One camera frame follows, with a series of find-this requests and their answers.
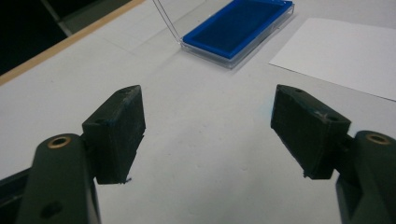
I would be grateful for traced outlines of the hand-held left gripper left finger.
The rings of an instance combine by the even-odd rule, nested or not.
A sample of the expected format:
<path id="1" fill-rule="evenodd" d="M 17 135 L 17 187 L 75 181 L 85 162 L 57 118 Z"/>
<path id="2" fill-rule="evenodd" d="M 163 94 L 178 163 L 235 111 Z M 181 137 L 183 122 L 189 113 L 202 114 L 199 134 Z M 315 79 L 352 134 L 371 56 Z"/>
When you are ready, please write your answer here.
<path id="1" fill-rule="evenodd" d="M 125 183 L 146 122 L 140 85 L 114 92 L 82 123 L 99 184 Z"/>

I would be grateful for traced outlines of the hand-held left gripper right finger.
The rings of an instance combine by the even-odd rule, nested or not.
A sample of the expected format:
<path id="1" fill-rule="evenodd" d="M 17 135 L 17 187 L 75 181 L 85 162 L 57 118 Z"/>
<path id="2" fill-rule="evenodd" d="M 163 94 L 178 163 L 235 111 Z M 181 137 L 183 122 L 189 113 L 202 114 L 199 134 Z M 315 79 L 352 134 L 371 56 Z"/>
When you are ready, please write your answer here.
<path id="1" fill-rule="evenodd" d="M 276 86 L 271 128 L 311 179 L 330 179 L 351 121 L 311 94 Z"/>

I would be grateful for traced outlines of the white paper sheet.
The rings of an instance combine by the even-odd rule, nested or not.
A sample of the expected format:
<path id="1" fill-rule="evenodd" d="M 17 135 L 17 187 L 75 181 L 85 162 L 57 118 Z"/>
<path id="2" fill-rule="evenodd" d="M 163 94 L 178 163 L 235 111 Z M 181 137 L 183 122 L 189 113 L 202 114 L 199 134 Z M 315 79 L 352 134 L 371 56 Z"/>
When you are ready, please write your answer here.
<path id="1" fill-rule="evenodd" d="M 270 64 L 396 101 L 396 29 L 310 18 Z"/>

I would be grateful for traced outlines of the blue ink pad clear case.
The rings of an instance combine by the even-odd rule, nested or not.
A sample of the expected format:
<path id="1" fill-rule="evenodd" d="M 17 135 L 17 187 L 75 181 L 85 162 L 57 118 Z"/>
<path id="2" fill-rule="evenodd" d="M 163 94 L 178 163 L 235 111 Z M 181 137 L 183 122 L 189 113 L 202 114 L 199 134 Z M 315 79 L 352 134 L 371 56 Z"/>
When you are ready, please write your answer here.
<path id="1" fill-rule="evenodd" d="M 188 53 L 232 69 L 293 14 L 291 0 L 152 0 Z"/>

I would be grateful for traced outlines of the large white board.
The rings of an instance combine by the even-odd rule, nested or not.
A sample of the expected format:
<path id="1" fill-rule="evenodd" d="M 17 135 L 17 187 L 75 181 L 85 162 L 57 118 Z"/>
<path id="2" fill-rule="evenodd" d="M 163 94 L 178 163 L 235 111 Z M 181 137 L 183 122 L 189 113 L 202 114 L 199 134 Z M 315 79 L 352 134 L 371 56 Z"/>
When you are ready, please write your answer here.
<path id="1" fill-rule="evenodd" d="M 115 10 L 0 76 L 0 179 L 137 84 L 147 129 L 130 181 L 97 190 L 104 224 L 340 224 L 334 181 L 304 177 L 271 129 L 276 86 L 316 96 L 353 131 L 394 138 L 396 102 L 273 66 L 310 18 L 396 28 L 396 1 L 297 0 L 290 22 L 234 70 L 183 51 L 152 0 Z"/>

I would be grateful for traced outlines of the grey metal floor rail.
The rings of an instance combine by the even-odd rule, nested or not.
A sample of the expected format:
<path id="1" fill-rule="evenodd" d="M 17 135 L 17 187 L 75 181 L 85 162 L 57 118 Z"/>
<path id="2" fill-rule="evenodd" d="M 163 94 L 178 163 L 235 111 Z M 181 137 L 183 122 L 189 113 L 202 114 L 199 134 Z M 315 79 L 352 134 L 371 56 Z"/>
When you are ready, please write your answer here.
<path id="1" fill-rule="evenodd" d="M 132 0 L 40 0 L 61 30 L 73 35 Z"/>

